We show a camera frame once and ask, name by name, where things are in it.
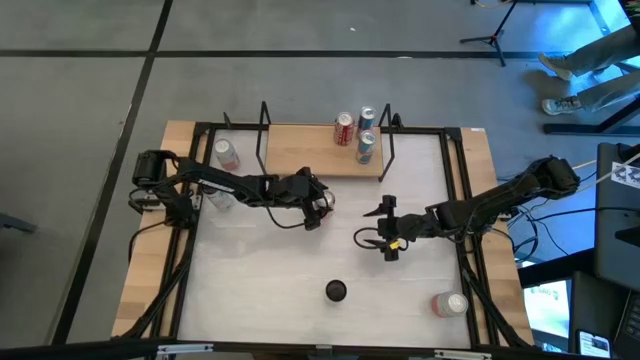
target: blue soda can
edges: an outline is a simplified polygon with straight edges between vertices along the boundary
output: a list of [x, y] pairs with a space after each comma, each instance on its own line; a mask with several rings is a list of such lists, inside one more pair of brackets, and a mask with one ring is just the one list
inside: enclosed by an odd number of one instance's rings
[[361, 164], [368, 164], [373, 155], [373, 146], [376, 143], [376, 135], [371, 130], [365, 130], [358, 135], [358, 151], [356, 160]]
[[373, 125], [376, 120], [376, 109], [371, 106], [364, 106], [360, 111], [360, 118], [358, 119], [358, 134], [373, 129]]

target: black stand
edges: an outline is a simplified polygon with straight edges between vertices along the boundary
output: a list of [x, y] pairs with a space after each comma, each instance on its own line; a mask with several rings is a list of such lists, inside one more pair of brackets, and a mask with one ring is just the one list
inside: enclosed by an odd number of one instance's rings
[[464, 44], [464, 43], [473, 42], [473, 41], [482, 41], [483, 43], [489, 44], [493, 46], [498, 52], [498, 57], [500, 57], [500, 64], [502, 64], [503, 67], [507, 66], [507, 64], [504, 62], [504, 55], [502, 54], [502, 49], [500, 49], [500, 43], [498, 42], [498, 37], [502, 35], [502, 33], [504, 33], [504, 30], [502, 30], [502, 27], [504, 27], [504, 24], [507, 22], [509, 15], [511, 15], [511, 12], [513, 11], [513, 8], [516, 7], [518, 0], [512, 0], [512, 2], [513, 3], [511, 4], [509, 11], [507, 11], [507, 15], [504, 16], [504, 18], [502, 19], [502, 22], [500, 23], [500, 26], [498, 26], [498, 29], [496, 30], [496, 32], [493, 33], [493, 35], [461, 39], [460, 43]]
[[544, 124], [545, 134], [586, 136], [640, 136], [640, 126], [622, 126], [640, 114], [640, 97], [599, 125]]

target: red soda can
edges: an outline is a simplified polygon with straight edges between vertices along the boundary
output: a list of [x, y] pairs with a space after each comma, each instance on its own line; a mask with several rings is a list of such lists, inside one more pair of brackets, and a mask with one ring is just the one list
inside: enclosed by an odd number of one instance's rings
[[355, 121], [353, 121], [351, 114], [346, 112], [338, 114], [333, 126], [333, 141], [340, 146], [351, 144], [355, 127]]

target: sneaker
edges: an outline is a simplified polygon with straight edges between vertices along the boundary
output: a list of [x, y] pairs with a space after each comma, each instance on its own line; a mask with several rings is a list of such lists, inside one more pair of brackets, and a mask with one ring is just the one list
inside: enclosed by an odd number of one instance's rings
[[582, 104], [577, 96], [542, 100], [542, 110], [549, 115], [571, 114], [580, 109], [582, 109]]
[[573, 77], [573, 73], [570, 70], [563, 69], [560, 64], [564, 61], [563, 56], [547, 56], [543, 53], [538, 54], [538, 60], [547, 69], [553, 71], [558, 77], [564, 81], [569, 81]]

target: concrete floor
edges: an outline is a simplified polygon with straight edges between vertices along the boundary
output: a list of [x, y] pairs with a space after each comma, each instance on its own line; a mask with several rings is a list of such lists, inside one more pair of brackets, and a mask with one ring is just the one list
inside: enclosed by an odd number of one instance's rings
[[[606, 20], [615, 18], [607, 9], [616, 5], [598, 0]], [[45, 7], [2, 0], [0, 50], [146, 50], [161, 7], [161, 0], [57, 0]], [[506, 10], [465, 0], [184, 0], [173, 4], [160, 48], [488, 51], [458, 39], [490, 34]], [[519, 4], [505, 29], [505, 51], [572, 51], [601, 36], [585, 5]], [[40, 226], [35, 235], [0, 232], [0, 347], [45, 341], [142, 62], [0, 58], [0, 212]], [[546, 136], [540, 129], [545, 122], [597, 123], [615, 112], [623, 104], [550, 118], [539, 101], [619, 74], [609, 69], [568, 84], [532, 60], [509, 60], [501, 68], [494, 59], [157, 59], [70, 341], [109, 337], [127, 243], [139, 223], [126, 205], [135, 156], [159, 146], [167, 120], [222, 121], [226, 111], [232, 121], [256, 121], [265, 100], [274, 121], [328, 122], [344, 109], [390, 102], [407, 125], [486, 128], [498, 175], [509, 176], [549, 154], [579, 164], [595, 158], [600, 142], [634, 142]], [[593, 203], [593, 191], [585, 191], [541, 213]], [[593, 245], [593, 214], [551, 220], [566, 251]], [[580, 236], [569, 237], [575, 231], [568, 226], [579, 228]], [[530, 231], [522, 223], [512, 234], [519, 242]], [[536, 257], [558, 256], [543, 236]]]

